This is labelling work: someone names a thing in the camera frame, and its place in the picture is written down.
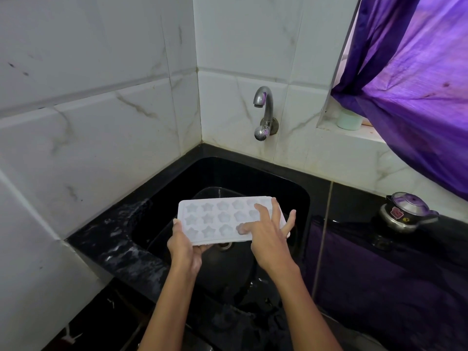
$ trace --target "ice cube tray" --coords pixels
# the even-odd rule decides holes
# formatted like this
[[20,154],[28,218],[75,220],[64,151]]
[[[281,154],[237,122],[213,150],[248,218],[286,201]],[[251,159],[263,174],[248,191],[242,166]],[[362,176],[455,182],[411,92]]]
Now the ice cube tray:
[[[191,199],[180,201],[177,218],[193,245],[246,242],[252,234],[239,235],[236,227],[241,223],[260,220],[255,203],[266,206],[272,214],[272,198],[269,196]],[[286,224],[283,212],[279,227]]]

